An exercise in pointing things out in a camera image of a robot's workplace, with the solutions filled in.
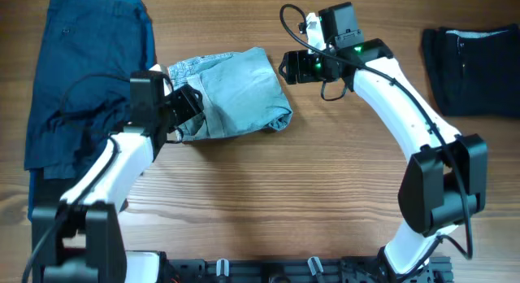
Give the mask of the light blue denim shorts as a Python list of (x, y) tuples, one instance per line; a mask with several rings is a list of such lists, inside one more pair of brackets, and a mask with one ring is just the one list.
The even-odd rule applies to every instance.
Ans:
[(278, 132), (293, 117), (263, 48), (193, 57), (168, 72), (176, 89), (190, 85), (202, 94), (202, 112), (178, 127), (182, 142)]

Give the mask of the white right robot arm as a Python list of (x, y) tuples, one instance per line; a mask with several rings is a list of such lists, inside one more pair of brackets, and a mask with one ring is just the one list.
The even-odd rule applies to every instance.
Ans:
[(342, 79), (377, 113), (396, 139), (407, 167), (397, 200), (403, 222), (368, 267), (347, 259), (348, 278), (358, 272), (380, 282), (405, 282), (418, 276), (443, 276), (433, 257), (462, 225), (466, 244), (455, 247), (473, 254), (472, 215), (485, 207), (488, 149), (477, 134), (463, 136), (443, 120), (405, 78), (388, 46), (373, 39), (341, 49), (310, 53), (288, 51), (279, 66), (287, 84)]

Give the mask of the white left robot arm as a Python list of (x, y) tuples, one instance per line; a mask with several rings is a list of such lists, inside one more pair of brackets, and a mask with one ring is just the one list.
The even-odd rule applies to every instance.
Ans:
[(162, 84), (132, 83), (132, 118), (107, 135), (102, 155), (55, 207), (32, 215), (32, 253), (24, 282), (156, 282), (164, 257), (127, 251), (118, 213), (134, 182), (158, 156), (167, 136), (202, 113), (190, 85), (166, 93)]

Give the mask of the dark blue folded garment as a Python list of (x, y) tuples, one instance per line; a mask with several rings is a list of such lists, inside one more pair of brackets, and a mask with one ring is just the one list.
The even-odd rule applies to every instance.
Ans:
[(54, 205), (129, 117), (129, 78), (155, 64), (141, 0), (50, 0), (32, 88), (28, 211)]

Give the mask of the black folded garment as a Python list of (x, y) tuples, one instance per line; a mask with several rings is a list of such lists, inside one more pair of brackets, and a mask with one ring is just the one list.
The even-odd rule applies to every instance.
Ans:
[(519, 27), (425, 29), (422, 55), (445, 116), (519, 117)]

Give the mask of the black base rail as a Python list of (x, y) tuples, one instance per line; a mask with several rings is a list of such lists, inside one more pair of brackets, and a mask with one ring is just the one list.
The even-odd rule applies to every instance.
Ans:
[(381, 259), (353, 256), (341, 259), (311, 257), (299, 260), (240, 261), (172, 259), (165, 264), (163, 282), (453, 282), (449, 257), (433, 257), (409, 276), (392, 273)]

